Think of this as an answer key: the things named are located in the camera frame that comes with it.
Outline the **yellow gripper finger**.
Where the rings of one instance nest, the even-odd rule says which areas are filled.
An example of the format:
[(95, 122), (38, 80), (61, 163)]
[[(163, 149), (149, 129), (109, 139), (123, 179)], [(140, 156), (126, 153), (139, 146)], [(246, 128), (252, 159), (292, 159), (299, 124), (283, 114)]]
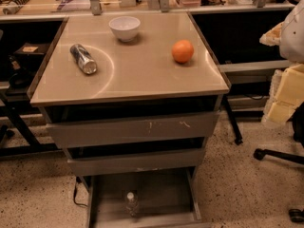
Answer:
[(285, 124), (304, 102), (304, 65), (277, 69), (272, 77), (270, 97), (264, 107), (266, 124)]
[(278, 46), (280, 44), (282, 25), (283, 23), (279, 23), (272, 29), (268, 30), (260, 37), (259, 42), (269, 47)]

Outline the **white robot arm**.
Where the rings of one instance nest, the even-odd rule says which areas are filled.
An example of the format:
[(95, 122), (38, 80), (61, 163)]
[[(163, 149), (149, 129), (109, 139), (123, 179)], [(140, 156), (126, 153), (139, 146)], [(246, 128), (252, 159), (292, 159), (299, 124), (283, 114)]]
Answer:
[(304, 0), (283, 22), (264, 33), (259, 42), (279, 46), (280, 56), (292, 63), (284, 70), (275, 71), (263, 110), (263, 124), (277, 127), (284, 125), (304, 103)]

